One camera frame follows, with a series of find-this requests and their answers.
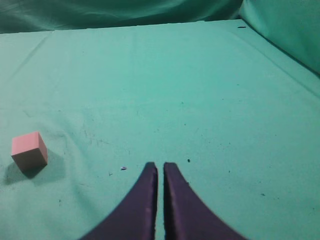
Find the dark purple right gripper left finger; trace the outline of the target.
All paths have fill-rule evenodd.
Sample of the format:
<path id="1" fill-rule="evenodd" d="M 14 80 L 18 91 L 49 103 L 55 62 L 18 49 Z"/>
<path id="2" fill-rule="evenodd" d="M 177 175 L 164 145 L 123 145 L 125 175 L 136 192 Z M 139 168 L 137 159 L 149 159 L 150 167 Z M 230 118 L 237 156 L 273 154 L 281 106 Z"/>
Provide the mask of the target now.
<path id="1" fill-rule="evenodd" d="M 158 170 L 145 164 L 139 178 L 119 205 L 82 240 L 153 240 L 158 201 Z"/>

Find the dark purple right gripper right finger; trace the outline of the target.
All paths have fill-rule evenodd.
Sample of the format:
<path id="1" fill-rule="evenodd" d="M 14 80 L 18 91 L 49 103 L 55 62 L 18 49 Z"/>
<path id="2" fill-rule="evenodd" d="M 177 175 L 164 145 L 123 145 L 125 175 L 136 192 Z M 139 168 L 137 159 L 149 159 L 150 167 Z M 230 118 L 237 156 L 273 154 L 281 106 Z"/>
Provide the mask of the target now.
<path id="1" fill-rule="evenodd" d="M 245 239 L 204 204 L 185 180 L 176 163 L 166 162 L 163 174 L 166 240 Z"/>

